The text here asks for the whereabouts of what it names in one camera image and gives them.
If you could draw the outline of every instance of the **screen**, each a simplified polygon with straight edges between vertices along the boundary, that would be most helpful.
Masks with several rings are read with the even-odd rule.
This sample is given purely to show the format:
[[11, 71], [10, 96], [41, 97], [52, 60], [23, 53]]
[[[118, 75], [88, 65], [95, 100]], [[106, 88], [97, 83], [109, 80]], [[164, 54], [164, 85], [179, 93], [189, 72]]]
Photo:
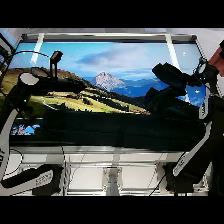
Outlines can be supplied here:
[[[35, 50], [37, 45], [21, 43], [17, 52]], [[143, 106], [144, 96], [151, 87], [162, 90], [168, 86], [152, 72], [158, 63], [172, 64], [166, 43], [43, 42], [39, 48], [39, 52], [50, 57], [54, 51], [61, 51], [58, 77], [82, 80], [87, 88], [79, 94], [49, 92], [32, 96], [29, 105], [34, 108], [32, 116], [36, 121], [41, 120], [46, 109], [150, 115]], [[201, 56], [197, 46], [174, 44], [174, 48], [181, 71], [191, 75]], [[4, 93], [8, 94], [19, 74], [30, 72], [31, 67], [49, 71], [49, 58], [33, 53], [15, 55], [1, 84]], [[203, 86], [187, 87], [187, 95], [179, 99], [188, 99], [191, 104], [200, 106], [204, 97]], [[34, 130], [21, 122], [17, 119], [11, 134], [33, 135]]]

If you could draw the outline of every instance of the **grassy hill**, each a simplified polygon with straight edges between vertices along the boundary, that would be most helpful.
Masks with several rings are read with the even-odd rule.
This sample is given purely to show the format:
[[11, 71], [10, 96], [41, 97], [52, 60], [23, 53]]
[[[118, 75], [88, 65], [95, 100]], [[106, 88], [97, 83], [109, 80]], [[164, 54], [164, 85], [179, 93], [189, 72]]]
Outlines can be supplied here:
[[[22, 72], [30, 72], [30, 68], [9, 69], [3, 79], [1, 88], [4, 93], [8, 94], [12, 87], [17, 83], [18, 76]], [[38, 75], [46, 76], [44, 72], [38, 72]], [[92, 112], [105, 113], [143, 113], [149, 114], [144, 108], [137, 105], [135, 100], [122, 96], [117, 93], [111, 93], [106, 90], [93, 86], [90, 82], [80, 78], [78, 75], [65, 70], [58, 70], [59, 78], [72, 78], [84, 82], [87, 88], [79, 94], [52, 92], [47, 96], [32, 96], [28, 105], [34, 108], [33, 116], [42, 117], [46, 105], [55, 107], [64, 104], [66, 108], [76, 110], [88, 110]], [[0, 95], [0, 106], [4, 98]]]

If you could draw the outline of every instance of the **hillside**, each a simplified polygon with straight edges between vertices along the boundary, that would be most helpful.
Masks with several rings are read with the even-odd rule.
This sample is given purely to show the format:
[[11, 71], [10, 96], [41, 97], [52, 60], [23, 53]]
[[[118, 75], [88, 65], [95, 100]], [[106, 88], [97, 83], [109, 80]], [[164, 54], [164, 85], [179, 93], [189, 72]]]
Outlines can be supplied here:
[[[30, 72], [30, 68], [9, 69], [2, 82], [2, 90], [8, 94], [17, 83], [22, 72]], [[46, 76], [44, 72], [35, 70], [36, 74]], [[77, 74], [58, 69], [59, 78], [72, 78], [84, 82], [87, 88], [79, 94], [51, 92], [46, 96], [32, 96], [28, 105], [34, 108], [33, 116], [42, 117], [48, 106], [60, 110], [81, 110], [89, 112], [106, 113], [143, 113], [149, 114], [142, 106], [142, 100], [130, 98], [118, 93], [109, 92], [94, 86], [89, 81], [82, 79]]]

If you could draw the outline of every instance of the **large display screen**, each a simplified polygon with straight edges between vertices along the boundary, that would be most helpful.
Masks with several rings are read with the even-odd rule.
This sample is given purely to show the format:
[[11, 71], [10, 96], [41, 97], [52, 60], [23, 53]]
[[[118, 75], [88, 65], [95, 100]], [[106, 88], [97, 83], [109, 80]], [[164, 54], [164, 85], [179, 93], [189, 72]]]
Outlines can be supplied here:
[[[17, 51], [35, 50], [36, 45], [21, 43]], [[197, 46], [174, 44], [174, 47], [181, 71], [191, 75], [201, 56]], [[162, 90], [168, 86], [152, 72], [158, 63], [172, 64], [166, 43], [44, 42], [39, 52], [51, 56], [56, 50], [63, 53], [58, 76], [82, 80], [87, 88], [79, 94], [50, 92], [44, 96], [32, 96], [29, 105], [34, 108], [32, 116], [37, 120], [49, 108], [150, 115], [143, 106], [144, 96], [151, 87]], [[49, 70], [49, 58], [33, 53], [15, 55], [1, 83], [3, 92], [8, 94], [16, 85], [18, 75], [30, 72], [31, 67]], [[204, 87], [187, 87], [187, 95], [179, 98], [183, 101], [189, 99], [191, 104], [200, 106], [204, 97]], [[15, 123], [11, 134], [32, 135], [34, 131]]]

